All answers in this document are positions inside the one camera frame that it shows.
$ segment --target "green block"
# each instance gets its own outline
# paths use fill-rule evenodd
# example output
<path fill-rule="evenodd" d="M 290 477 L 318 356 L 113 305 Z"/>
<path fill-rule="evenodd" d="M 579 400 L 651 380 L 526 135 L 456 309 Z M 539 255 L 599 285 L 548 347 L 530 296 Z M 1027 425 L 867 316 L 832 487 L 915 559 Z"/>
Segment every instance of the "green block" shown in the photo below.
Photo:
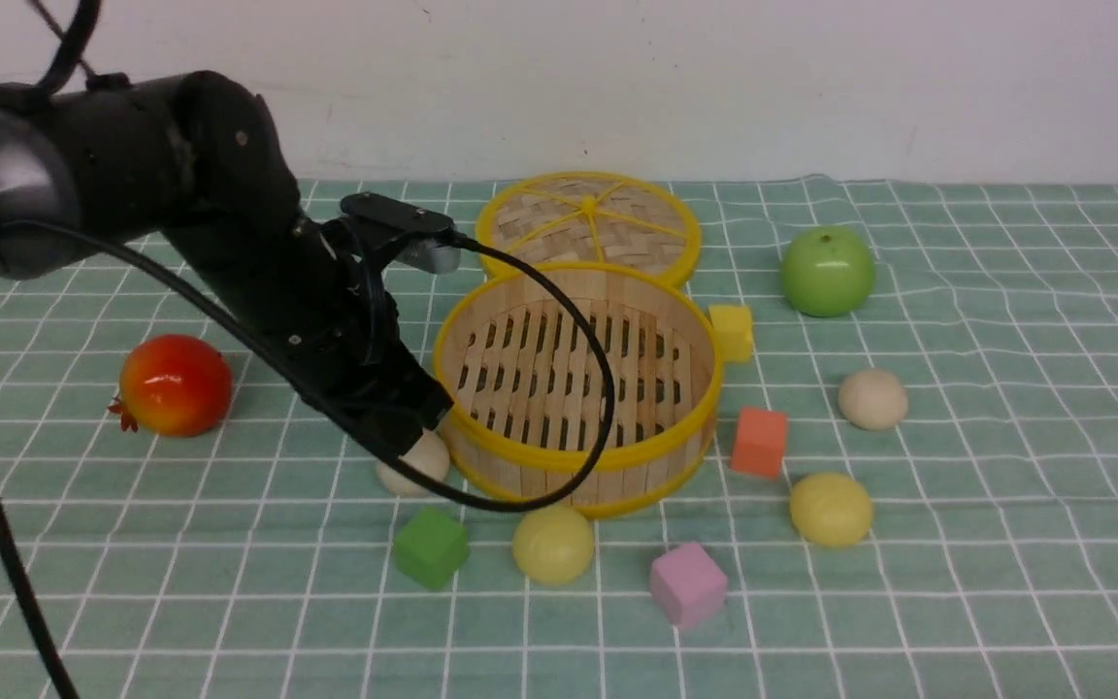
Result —
<path fill-rule="evenodd" d="M 425 506 L 396 532 L 394 554 L 401 574 L 437 592 L 468 558 L 468 532 L 443 510 Z"/>

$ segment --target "toy cube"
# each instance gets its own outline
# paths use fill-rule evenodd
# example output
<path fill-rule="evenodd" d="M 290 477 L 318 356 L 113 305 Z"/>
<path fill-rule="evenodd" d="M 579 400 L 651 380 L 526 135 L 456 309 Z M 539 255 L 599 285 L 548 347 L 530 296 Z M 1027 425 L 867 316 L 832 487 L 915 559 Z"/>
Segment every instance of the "toy cube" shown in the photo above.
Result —
<path fill-rule="evenodd" d="M 742 474 L 779 478 L 788 451 L 788 415 L 745 406 L 736 425 L 732 470 Z"/>
<path fill-rule="evenodd" d="M 650 593 L 666 620 L 688 631 L 722 610 L 727 575 L 700 544 L 689 542 L 655 558 Z"/>
<path fill-rule="evenodd" d="M 468 558 L 465 527 L 426 506 L 395 536 L 395 567 L 423 587 L 438 592 Z"/>
<path fill-rule="evenodd" d="M 710 324 L 728 362 L 754 358 L 754 315 L 746 305 L 711 305 Z"/>

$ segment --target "green checkered tablecloth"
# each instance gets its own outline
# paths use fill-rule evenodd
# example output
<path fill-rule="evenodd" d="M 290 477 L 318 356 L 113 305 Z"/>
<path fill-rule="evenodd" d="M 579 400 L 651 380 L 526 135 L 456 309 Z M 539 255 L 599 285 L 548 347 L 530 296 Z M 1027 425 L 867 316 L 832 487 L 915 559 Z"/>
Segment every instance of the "green checkered tablecloth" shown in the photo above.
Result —
<path fill-rule="evenodd" d="M 471 230 L 495 186 L 305 192 L 319 218 L 366 187 Z M 146 275 L 98 257 L 0 280 L 0 481 L 84 696 L 1118 699 L 1118 187 L 669 186 L 704 234 L 688 292 L 750 305 L 757 357 L 729 367 L 709 463 L 599 523 L 596 566 L 560 589 L 515 572 L 514 519 L 457 508 L 474 549 L 453 589 L 400 576 L 391 531 L 419 503 Z M 815 223 L 878 254 L 853 318 L 803 320 L 779 296 L 783 246 Z M 160 239 L 143 251 L 179 265 Z M 481 278 L 472 258 L 443 277 L 392 268 L 408 343 L 424 353 Z M 164 331 L 231 356 L 239 397 L 217 433 L 157 441 L 107 419 L 125 352 Z M 833 416 L 839 380 L 871 365 L 909 386 L 894 432 Z M 745 404 L 789 413 L 785 482 L 724 466 Z M 819 470 L 878 501 L 856 548 L 790 528 L 788 482 Z M 678 636 L 648 563 L 692 540 L 732 594 Z M 0 568 L 0 699 L 46 691 Z"/>

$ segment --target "green apple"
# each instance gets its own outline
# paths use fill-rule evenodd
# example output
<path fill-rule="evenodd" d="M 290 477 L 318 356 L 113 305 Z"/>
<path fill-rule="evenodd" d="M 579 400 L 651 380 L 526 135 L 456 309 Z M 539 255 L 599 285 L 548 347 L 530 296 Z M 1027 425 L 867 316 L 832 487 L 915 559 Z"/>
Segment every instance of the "green apple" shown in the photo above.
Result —
<path fill-rule="evenodd" d="M 780 270 L 784 296 L 806 315 L 852 313 L 873 292 L 874 261 L 847 226 L 812 227 L 788 245 Z"/>

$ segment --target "white wall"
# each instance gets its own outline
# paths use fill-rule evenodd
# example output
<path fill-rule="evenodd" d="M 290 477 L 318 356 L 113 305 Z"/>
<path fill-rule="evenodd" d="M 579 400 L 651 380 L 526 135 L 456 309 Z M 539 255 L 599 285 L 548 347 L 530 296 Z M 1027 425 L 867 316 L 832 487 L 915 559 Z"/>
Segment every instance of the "white wall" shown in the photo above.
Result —
<path fill-rule="evenodd" d="M 0 79 L 54 45 L 0 0 Z M 1118 181 L 1118 0 L 106 0 L 88 58 L 243 81 L 302 176 Z"/>

